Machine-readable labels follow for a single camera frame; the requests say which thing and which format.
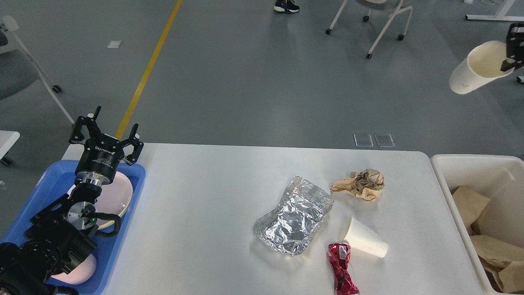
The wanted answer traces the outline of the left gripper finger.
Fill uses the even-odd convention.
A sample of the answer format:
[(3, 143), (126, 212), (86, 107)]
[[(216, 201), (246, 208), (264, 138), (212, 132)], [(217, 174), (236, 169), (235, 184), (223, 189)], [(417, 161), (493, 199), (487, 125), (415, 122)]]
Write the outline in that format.
[[(137, 162), (144, 147), (144, 142), (139, 140), (139, 135), (137, 134), (138, 127), (139, 124), (135, 123), (131, 128), (129, 138), (117, 141), (117, 158), (123, 160), (128, 166), (132, 166)], [(127, 146), (133, 146), (133, 151), (128, 155), (124, 151)]]
[(68, 142), (70, 144), (86, 145), (88, 143), (103, 144), (103, 134), (97, 125), (97, 118), (102, 107), (97, 106), (92, 116), (79, 116), (72, 126)]

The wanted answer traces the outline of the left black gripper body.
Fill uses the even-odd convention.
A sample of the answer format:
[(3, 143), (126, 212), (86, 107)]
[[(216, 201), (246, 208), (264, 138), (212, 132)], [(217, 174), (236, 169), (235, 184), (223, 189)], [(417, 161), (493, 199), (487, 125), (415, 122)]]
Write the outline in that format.
[(102, 185), (111, 184), (123, 158), (120, 141), (113, 137), (91, 138), (84, 143), (84, 152), (75, 170), (77, 179), (94, 176)]

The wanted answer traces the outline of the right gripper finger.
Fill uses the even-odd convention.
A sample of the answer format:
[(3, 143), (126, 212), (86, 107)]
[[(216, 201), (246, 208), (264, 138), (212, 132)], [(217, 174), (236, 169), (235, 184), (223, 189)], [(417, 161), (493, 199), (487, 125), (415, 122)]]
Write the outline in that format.
[(506, 35), (506, 59), (502, 62), (500, 71), (523, 67), (524, 62), (524, 23), (512, 23)]

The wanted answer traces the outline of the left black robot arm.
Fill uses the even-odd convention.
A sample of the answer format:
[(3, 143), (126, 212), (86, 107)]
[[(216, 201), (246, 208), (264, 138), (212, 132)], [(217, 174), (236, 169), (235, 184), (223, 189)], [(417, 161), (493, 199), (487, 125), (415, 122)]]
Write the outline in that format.
[(113, 183), (120, 162), (133, 166), (144, 143), (137, 134), (138, 124), (124, 140), (103, 133), (97, 124), (100, 110), (98, 106), (73, 124), (69, 143), (81, 144), (84, 151), (74, 172), (72, 192), (32, 216), (22, 245), (1, 243), (2, 295), (78, 295), (77, 289), (48, 280), (86, 262), (97, 248), (94, 237), (112, 238), (120, 233), (122, 217), (98, 211), (95, 204), (103, 186)]

